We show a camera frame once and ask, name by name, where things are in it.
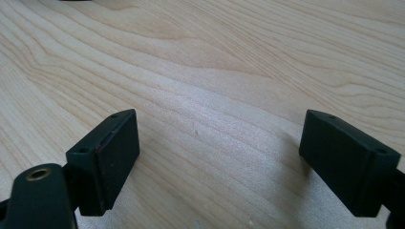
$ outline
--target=small hole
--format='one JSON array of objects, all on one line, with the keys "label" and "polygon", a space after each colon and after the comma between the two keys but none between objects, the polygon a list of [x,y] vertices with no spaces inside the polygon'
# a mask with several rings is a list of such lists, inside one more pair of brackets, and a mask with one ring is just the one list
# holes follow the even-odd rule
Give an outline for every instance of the small hole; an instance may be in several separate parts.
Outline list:
[{"label": "small hole", "polygon": [[377,149],[377,151],[378,151],[380,154],[383,154],[383,155],[388,153],[386,150],[383,150],[383,149]]},{"label": "small hole", "polygon": [[35,170],[35,171],[31,172],[30,174],[28,174],[26,179],[28,181],[36,181],[41,178],[47,177],[50,173],[51,173],[51,169],[42,168],[42,169]]},{"label": "small hole", "polygon": [[88,151],[89,151],[89,148],[87,148],[87,147],[84,147],[84,148],[81,148],[80,150],[78,150],[79,153],[86,153]]}]

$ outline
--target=wooden table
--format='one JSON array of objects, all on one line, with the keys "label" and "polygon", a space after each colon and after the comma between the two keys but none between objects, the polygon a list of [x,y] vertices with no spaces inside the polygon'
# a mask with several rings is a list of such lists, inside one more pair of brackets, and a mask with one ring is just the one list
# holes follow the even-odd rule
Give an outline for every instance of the wooden table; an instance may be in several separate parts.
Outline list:
[{"label": "wooden table", "polygon": [[134,108],[141,155],[80,228],[383,228],[298,147],[314,109],[405,152],[405,3],[2,0],[0,79],[0,199]]}]

